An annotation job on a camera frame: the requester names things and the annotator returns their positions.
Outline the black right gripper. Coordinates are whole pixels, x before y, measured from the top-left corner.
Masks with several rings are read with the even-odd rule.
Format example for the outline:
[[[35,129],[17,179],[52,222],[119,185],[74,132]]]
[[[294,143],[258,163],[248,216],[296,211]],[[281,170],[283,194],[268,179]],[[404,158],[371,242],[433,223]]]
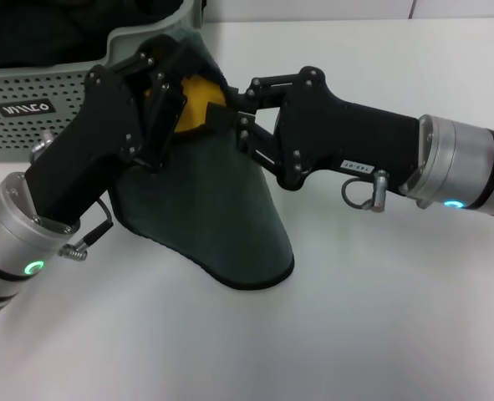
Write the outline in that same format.
[[[273,133],[256,123],[261,109],[280,109]],[[285,190],[300,189],[319,170],[367,182],[384,170],[390,191],[397,192],[418,167],[418,119],[342,100],[329,90],[324,72],[310,66],[255,77],[243,94],[229,88],[226,105],[207,105],[206,125],[232,132],[237,150]]]

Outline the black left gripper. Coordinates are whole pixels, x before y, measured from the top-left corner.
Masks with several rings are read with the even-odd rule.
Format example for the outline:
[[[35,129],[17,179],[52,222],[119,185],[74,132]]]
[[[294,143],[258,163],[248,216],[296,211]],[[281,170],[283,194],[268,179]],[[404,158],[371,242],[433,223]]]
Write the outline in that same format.
[[[158,71],[162,57],[162,50],[143,48],[110,70],[89,71],[79,112],[25,172],[39,217],[73,225],[112,186],[141,140],[135,163],[162,169],[187,102],[182,84]],[[145,76],[137,88],[139,121],[123,79]]]

